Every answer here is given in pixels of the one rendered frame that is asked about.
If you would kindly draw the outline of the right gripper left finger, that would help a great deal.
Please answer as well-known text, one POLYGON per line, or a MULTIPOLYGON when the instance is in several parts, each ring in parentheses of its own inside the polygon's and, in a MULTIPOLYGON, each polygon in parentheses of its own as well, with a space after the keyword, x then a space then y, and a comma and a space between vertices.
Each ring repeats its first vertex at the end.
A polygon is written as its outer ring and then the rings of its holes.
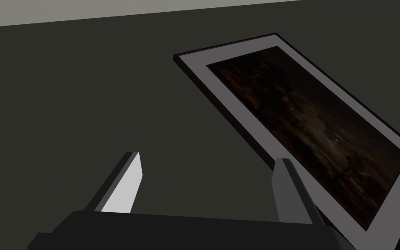
POLYGON ((142 178, 139 152, 126 152, 84 211, 130 213, 142 178))

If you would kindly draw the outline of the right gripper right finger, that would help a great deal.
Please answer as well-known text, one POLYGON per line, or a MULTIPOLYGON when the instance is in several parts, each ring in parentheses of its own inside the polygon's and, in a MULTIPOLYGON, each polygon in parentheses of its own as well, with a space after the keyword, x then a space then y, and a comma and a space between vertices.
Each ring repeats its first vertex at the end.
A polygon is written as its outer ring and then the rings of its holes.
POLYGON ((289 159, 276 159, 272 175, 272 190, 280 222, 325 224, 289 159))

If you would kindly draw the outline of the dark framed wall picture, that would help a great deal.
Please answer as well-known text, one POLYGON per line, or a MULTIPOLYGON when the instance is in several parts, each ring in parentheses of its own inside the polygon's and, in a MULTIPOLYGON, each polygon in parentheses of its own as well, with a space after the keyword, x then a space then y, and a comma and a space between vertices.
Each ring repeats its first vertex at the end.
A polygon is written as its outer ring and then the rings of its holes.
POLYGON ((175 54, 272 167, 284 158, 356 250, 400 250, 400 133, 277 33, 175 54))

